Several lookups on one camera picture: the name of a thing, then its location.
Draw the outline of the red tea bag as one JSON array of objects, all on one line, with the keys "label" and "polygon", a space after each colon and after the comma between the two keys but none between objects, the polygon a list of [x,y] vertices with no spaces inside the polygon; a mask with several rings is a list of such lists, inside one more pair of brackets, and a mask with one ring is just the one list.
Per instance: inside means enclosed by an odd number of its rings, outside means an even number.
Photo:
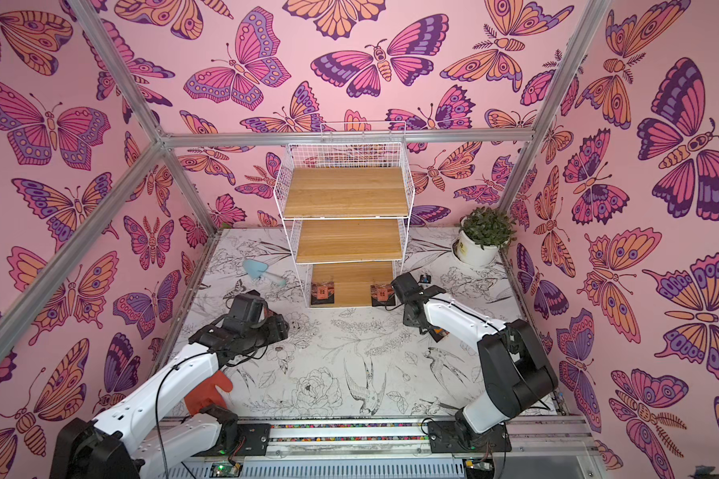
[{"label": "red tea bag", "polygon": [[335,283],[333,281],[312,283],[310,293],[311,307],[323,307],[324,305],[333,305],[335,301],[336,293]]},{"label": "red tea bag", "polygon": [[395,306],[395,290],[390,283],[371,285],[371,305],[373,307]]}]

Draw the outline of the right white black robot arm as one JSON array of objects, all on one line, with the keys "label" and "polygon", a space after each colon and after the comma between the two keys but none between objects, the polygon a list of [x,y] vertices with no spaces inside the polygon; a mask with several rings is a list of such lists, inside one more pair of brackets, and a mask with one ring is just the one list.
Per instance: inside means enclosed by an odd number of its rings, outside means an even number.
[{"label": "right white black robot arm", "polygon": [[451,421],[431,421],[429,437],[453,441],[470,451],[487,435],[530,409],[559,385],[533,327],[523,319],[494,319],[460,303],[437,285],[421,285],[410,273],[391,281],[403,306],[403,324],[422,335],[437,329],[459,339],[479,356],[483,393]]}]

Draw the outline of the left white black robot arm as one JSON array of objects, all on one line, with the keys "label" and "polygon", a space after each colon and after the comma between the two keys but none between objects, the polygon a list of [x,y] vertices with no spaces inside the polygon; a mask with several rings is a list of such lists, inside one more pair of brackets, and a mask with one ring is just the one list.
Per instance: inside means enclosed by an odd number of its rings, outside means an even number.
[{"label": "left white black robot arm", "polygon": [[288,338],[283,315],[247,323],[241,331],[205,325],[177,356],[125,399],[93,419],[74,419],[56,439],[53,478],[166,478],[173,467],[208,451],[235,450],[239,417],[209,403],[182,424],[161,421],[198,386],[227,365],[254,358]]}]

